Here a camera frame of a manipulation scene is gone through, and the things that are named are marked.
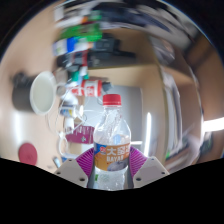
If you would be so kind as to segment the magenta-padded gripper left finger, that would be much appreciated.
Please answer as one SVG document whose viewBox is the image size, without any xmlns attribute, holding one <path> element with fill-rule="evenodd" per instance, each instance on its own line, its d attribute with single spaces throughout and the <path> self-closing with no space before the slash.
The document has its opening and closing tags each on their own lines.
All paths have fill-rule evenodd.
<svg viewBox="0 0 224 224">
<path fill-rule="evenodd" d="M 95 182 L 94 149 L 68 158 L 55 175 L 84 188 L 92 188 Z"/>
</svg>

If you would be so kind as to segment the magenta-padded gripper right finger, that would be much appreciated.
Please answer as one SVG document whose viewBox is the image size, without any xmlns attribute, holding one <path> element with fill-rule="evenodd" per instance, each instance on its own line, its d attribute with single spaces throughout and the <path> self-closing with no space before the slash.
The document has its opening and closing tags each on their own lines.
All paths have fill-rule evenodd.
<svg viewBox="0 0 224 224">
<path fill-rule="evenodd" d="M 138 149 L 131 147 L 128 164 L 128 188 L 140 188 L 167 176 L 169 172 L 152 156 L 146 157 Z"/>
</svg>

